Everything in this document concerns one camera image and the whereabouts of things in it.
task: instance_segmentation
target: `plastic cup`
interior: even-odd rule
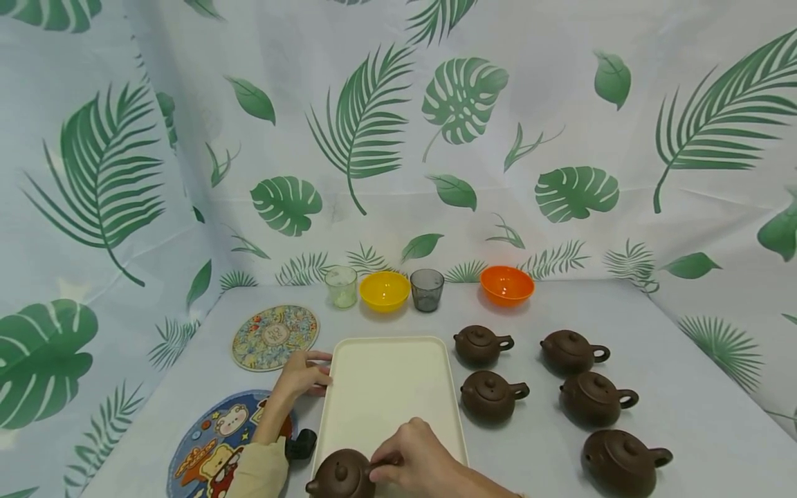
[[[412,284],[412,302],[415,304],[415,309],[424,313],[438,309],[445,282],[442,273],[431,268],[412,272],[410,284]]]
[[[335,308],[351,308],[357,302],[357,270],[349,266],[333,266],[324,277],[324,283]]]

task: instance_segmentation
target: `yellow bowl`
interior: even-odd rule
[[[390,313],[402,307],[410,295],[410,281],[396,272],[377,272],[363,278],[359,296],[375,312]]]

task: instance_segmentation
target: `orange bowl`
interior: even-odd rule
[[[481,272],[479,280],[487,298],[506,308],[523,303],[534,293],[534,280],[510,266],[490,266]]]

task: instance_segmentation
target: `patterned round mat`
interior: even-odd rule
[[[241,368],[282,368],[294,351],[308,350],[318,337],[318,319],[295,304],[266,309],[248,319],[233,338],[233,359]]]

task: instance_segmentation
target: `bowl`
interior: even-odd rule
[[[534,280],[511,266],[490,266],[479,281],[490,302],[506,308],[522,304],[534,293]]]
[[[377,272],[363,278],[359,296],[375,312],[390,313],[402,307],[410,295],[410,281],[396,272]]]

